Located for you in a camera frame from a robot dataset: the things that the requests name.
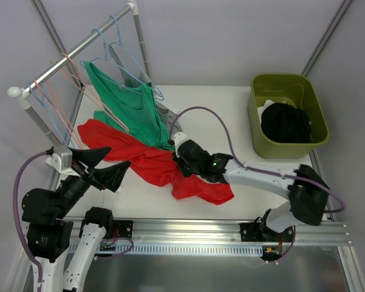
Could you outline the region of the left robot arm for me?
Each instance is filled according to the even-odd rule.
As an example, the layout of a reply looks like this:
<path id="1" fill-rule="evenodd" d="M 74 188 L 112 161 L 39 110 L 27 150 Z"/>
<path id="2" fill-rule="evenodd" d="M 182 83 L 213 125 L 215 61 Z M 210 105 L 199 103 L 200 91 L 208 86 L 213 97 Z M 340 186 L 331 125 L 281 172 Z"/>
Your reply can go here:
<path id="1" fill-rule="evenodd" d="M 111 210 L 92 207 L 82 219 L 72 260 L 65 264 L 74 226 L 65 219 L 69 211 L 90 187 L 118 191 L 130 168 L 128 161 L 97 168 L 110 151 L 111 147 L 78 150 L 54 146 L 32 156 L 20 168 L 13 188 L 13 213 L 19 239 L 32 262 L 34 291 L 83 291 L 91 263 L 99 253 L 111 252 L 115 257 L 133 248 L 132 221 L 115 220 Z M 19 200 L 21 175 L 41 156 L 65 179 L 55 190 L 32 189 Z"/>

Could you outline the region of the green tank top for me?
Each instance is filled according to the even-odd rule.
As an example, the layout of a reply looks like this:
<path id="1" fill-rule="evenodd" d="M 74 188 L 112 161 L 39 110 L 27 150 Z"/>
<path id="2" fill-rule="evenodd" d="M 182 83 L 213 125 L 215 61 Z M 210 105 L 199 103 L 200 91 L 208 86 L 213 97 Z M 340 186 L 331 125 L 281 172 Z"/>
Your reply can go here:
<path id="1" fill-rule="evenodd" d="M 156 109 L 151 87 L 140 85 L 136 88 L 125 88 L 93 63 L 86 61 L 84 67 L 101 101 L 110 111 L 110 114 L 96 111 L 93 118 L 124 131 L 111 117 L 115 115 L 128 127 L 127 133 L 145 145 L 162 150 L 173 149 L 168 143 L 169 131 Z"/>

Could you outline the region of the white tank top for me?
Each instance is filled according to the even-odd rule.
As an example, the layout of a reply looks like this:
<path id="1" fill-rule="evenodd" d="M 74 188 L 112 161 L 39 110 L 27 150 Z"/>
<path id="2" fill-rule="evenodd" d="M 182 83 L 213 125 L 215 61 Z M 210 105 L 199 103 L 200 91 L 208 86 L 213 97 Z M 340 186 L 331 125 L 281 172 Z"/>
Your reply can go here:
<path id="1" fill-rule="evenodd" d="M 274 104 L 274 102 L 272 100 L 266 100 L 262 106 L 257 108 L 257 113 L 258 113 L 260 122 L 262 122 L 262 114 L 263 114 L 264 110 L 266 110 L 272 104 Z"/>

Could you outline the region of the light blue wire hanger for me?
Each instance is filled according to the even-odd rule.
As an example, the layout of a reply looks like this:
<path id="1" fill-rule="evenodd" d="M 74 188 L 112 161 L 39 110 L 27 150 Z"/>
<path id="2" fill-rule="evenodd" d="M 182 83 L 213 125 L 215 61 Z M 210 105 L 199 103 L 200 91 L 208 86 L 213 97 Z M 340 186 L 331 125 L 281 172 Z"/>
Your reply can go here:
<path id="1" fill-rule="evenodd" d="M 37 91 L 31 91 L 31 96 L 41 105 L 43 110 L 46 112 L 48 119 L 53 127 L 52 132 L 54 132 L 61 144 L 68 146 L 70 144 L 70 138 L 68 137 L 69 131 L 63 121 L 63 119 L 58 114 L 56 107 L 54 107 L 53 102 L 49 97 L 46 97 L 45 87 Z"/>

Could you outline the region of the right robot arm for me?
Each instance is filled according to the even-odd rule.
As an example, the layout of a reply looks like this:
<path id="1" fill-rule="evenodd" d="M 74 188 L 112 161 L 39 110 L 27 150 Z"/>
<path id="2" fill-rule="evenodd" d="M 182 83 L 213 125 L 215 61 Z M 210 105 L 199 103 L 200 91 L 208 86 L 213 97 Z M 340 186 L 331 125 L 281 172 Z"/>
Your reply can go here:
<path id="1" fill-rule="evenodd" d="M 209 154 L 191 139 L 175 138 L 173 160 L 183 177 L 200 177 L 211 184 L 243 185 L 274 193 L 286 202 L 268 209 L 253 230 L 269 242 L 280 239 L 297 224 L 319 226 L 328 200 L 328 187 L 309 166 L 281 174 L 271 169 L 244 166 L 231 155 Z"/>

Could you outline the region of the black tank top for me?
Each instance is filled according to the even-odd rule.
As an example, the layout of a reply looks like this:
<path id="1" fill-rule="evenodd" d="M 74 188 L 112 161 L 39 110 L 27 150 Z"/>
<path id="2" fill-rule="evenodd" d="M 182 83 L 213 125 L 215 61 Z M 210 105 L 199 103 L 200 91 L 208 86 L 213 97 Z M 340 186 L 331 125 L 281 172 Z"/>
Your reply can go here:
<path id="1" fill-rule="evenodd" d="M 261 115 L 263 134 L 273 142 L 307 144 L 311 141 L 311 125 L 307 114 L 286 103 L 274 103 Z"/>

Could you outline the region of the red tank top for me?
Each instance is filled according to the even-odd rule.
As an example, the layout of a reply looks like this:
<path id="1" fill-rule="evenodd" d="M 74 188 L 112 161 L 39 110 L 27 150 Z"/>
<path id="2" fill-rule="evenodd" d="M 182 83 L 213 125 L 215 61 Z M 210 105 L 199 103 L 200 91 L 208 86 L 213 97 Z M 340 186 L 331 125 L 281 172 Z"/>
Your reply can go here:
<path id="1" fill-rule="evenodd" d="M 234 198 L 229 185 L 209 184 L 195 175 L 184 178 L 172 160 L 171 151 L 148 147 L 133 136 L 95 119 L 89 119 L 77 129 L 88 148 L 111 147 L 104 161 L 131 162 L 131 169 L 147 183 L 158 187 L 171 185 L 172 195 L 177 200 L 195 196 L 221 205 Z"/>

